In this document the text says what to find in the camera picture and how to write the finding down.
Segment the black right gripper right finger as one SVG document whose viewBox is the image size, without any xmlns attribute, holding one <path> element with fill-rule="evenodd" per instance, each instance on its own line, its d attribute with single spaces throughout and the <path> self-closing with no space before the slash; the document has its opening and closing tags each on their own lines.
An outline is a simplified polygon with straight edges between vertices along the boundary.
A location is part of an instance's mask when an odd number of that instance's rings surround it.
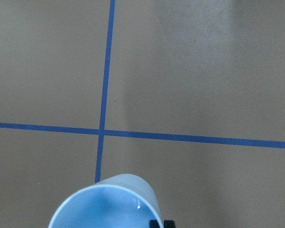
<svg viewBox="0 0 285 228">
<path fill-rule="evenodd" d="M 176 228 L 174 220 L 164 220 L 164 228 Z"/>
</svg>

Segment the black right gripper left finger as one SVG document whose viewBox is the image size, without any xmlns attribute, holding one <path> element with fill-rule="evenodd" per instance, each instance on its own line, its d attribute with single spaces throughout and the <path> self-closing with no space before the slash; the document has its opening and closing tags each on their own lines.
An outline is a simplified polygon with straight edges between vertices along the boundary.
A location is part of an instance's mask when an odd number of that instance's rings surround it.
<svg viewBox="0 0 285 228">
<path fill-rule="evenodd" d="M 159 223 L 157 220 L 150 220 L 149 228 L 159 228 Z"/>
</svg>

